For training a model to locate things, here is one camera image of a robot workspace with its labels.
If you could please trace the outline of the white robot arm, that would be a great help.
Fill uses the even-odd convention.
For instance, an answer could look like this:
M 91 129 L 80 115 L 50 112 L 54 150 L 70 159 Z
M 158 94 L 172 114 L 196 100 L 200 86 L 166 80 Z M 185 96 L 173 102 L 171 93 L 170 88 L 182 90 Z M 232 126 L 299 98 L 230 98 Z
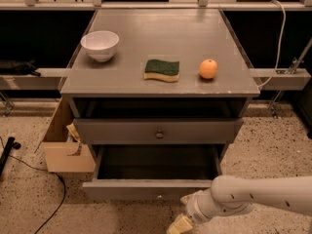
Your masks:
M 176 217 L 166 234 L 182 234 L 216 216 L 246 215 L 254 204 L 312 215 L 312 176 L 244 179 L 220 175 L 208 189 L 180 201 L 186 213 Z

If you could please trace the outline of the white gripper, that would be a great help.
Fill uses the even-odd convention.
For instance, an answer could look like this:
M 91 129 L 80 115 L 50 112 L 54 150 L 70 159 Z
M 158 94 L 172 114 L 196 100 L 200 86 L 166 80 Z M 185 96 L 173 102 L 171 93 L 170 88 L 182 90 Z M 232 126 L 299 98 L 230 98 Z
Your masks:
M 193 223 L 205 223 L 216 216 L 246 215 L 254 209 L 250 203 L 225 206 L 213 197 L 210 189 L 183 196 L 180 202 L 185 205 L 187 216 L 179 214 L 167 229 L 167 234 L 182 234 L 191 230 Z

